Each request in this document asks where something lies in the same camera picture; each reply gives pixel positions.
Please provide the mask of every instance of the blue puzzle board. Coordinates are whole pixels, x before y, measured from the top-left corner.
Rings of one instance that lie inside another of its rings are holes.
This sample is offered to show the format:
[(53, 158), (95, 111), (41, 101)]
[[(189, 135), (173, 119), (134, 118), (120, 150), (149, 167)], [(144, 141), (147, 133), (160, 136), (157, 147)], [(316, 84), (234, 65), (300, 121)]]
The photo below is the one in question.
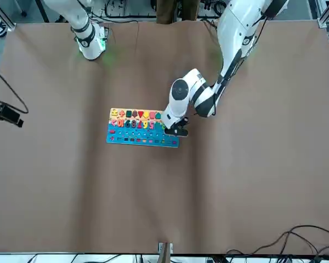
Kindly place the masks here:
[(179, 147), (179, 138), (165, 134), (162, 111), (112, 108), (106, 142), (158, 147)]

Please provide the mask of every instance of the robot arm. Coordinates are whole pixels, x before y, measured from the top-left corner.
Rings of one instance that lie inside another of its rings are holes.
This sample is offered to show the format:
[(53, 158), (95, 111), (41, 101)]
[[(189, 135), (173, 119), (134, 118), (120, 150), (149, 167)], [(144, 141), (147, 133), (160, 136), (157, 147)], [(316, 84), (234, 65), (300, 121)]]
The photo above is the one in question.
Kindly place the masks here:
[(91, 23), (83, 6), (90, 6), (92, 0), (44, 0), (45, 4), (62, 15), (76, 34), (80, 51), (88, 60), (97, 59), (105, 51), (105, 30)]
[(218, 42), (224, 64), (216, 83), (210, 87), (197, 69), (176, 80), (169, 93), (169, 104), (162, 114), (165, 132), (169, 135), (187, 136), (183, 126), (188, 122), (186, 110), (191, 102), (197, 114), (209, 117), (215, 108), (239, 63), (254, 47), (258, 21), (274, 18), (285, 9), (288, 0), (231, 0), (219, 19)]

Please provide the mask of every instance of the table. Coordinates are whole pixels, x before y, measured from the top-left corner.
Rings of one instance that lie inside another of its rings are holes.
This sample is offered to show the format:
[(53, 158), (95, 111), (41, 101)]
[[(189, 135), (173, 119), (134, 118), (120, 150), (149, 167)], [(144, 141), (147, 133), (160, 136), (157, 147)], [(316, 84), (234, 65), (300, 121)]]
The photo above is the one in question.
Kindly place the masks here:
[[(164, 109), (194, 67), (214, 83), (214, 30), (110, 26), (92, 62), (68, 24), (8, 34), (0, 72), (30, 113), (21, 129), (0, 123), (0, 251), (250, 253), (294, 225), (329, 228), (329, 42), (316, 21), (268, 22), (217, 115), (189, 116), (178, 149), (106, 144), (109, 110)], [(19, 105), (1, 82), (0, 99)], [(310, 250), (292, 237), (285, 253)]]

